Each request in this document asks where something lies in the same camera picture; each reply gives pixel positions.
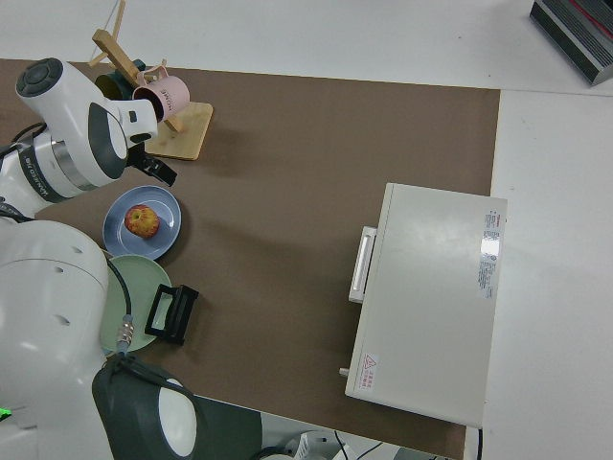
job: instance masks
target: apple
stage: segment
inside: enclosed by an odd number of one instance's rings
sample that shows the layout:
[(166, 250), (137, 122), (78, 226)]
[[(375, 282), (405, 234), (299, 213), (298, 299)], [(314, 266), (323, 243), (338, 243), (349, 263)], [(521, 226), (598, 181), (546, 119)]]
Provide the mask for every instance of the apple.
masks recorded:
[(137, 204), (125, 213), (124, 225), (137, 237), (151, 238), (160, 228), (160, 218), (146, 204)]

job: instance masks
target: plate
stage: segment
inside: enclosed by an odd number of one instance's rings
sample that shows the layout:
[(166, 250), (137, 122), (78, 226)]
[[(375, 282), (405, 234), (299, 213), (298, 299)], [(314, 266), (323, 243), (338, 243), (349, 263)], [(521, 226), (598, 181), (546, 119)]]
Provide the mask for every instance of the plate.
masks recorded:
[[(128, 350), (130, 352), (145, 347), (153, 340), (155, 335), (145, 333), (145, 325), (155, 293), (160, 285), (171, 286), (169, 275), (156, 262), (143, 256), (119, 256), (111, 259), (117, 270), (124, 278), (127, 291), (132, 303), (132, 324), (134, 336)], [(166, 312), (169, 309), (172, 298), (162, 296), (160, 305), (153, 321), (153, 327), (164, 329)], [(117, 348), (117, 330), (122, 325), (125, 315), (125, 299), (122, 287), (117, 281), (115, 274), (108, 270), (108, 292), (106, 305), (102, 316), (100, 328), (100, 343), (105, 350), (115, 351)]]
[[(160, 228), (148, 239), (137, 237), (124, 225), (125, 213), (137, 204), (145, 204), (160, 218)], [(181, 209), (172, 194), (154, 185), (128, 190), (113, 203), (104, 218), (102, 239), (113, 256), (137, 254), (155, 260), (174, 244), (181, 228)]]

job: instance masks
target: blue plate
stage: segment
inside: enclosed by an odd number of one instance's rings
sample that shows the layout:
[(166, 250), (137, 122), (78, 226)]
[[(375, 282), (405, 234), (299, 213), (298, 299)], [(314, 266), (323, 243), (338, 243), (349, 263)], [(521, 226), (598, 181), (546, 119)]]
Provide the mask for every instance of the blue plate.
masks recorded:
[[(160, 228), (151, 238), (137, 237), (125, 228), (125, 213), (137, 204), (145, 204), (160, 218)], [(104, 218), (102, 239), (113, 256), (137, 254), (155, 260), (170, 249), (180, 227), (181, 209), (174, 196), (161, 187), (144, 185), (128, 190), (113, 203)]]

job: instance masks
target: brown mat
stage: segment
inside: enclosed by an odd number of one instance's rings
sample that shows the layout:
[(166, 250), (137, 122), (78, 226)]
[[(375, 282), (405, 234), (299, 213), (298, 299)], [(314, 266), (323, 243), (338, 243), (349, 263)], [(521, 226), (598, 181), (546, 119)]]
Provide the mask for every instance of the brown mat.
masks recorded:
[[(0, 144), (37, 121), (14, 96), (26, 64), (0, 61)], [(158, 262), (200, 298), (185, 346), (140, 355), (203, 396), (461, 458), (463, 426), (346, 397), (338, 369), (360, 312), (348, 291), (361, 228), (377, 224), (386, 182), (488, 195), (499, 92), (174, 74), (216, 113), (198, 161), (168, 161), (183, 226)], [(108, 207), (147, 183), (130, 171), (40, 217), (102, 243)]]

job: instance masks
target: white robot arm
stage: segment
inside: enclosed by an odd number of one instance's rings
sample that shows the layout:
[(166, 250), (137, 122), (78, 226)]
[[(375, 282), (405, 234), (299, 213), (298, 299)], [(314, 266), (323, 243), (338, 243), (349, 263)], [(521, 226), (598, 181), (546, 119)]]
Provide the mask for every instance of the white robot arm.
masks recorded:
[[(13, 414), (0, 422), (0, 457), (194, 458), (202, 424), (196, 423), (189, 392), (177, 391), (177, 384), (164, 383), (170, 377), (133, 359), (115, 360), (112, 370), (101, 371), (99, 330), (108, 275), (97, 245), (57, 222), (17, 223), (117, 180), (126, 166), (171, 184), (176, 174), (143, 147), (157, 133), (153, 107), (148, 101), (110, 101), (72, 65), (55, 58), (28, 67), (16, 91), (44, 124), (0, 149), (0, 407)], [(131, 374), (122, 373), (122, 366)], [(123, 377), (108, 378), (117, 372)], [(143, 383), (147, 379), (153, 382)], [(129, 402), (112, 403), (124, 393), (113, 383), (121, 380), (130, 380), (137, 394), (139, 385), (148, 386), (142, 393), (149, 402), (138, 410), (148, 407), (149, 418), (159, 421), (153, 427), (159, 435), (155, 452), (125, 441), (143, 442), (151, 426), (138, 425)], [(133, 423), (114, 429), (122, 418)]]
[[(110, 101), (75, 67), (52, 57), (28, 67), (16, 91), (46, 127), (0, 152), (0, 211), (33, 216), (113, 182), (126, 166), (143, 166), (143, 143), (157, 135), (148, 101)], [(130, 161), (131, 152), (140, 157)], [(174, 180), (161, 162), (148, 161), (154, 165), (146, 173)]]

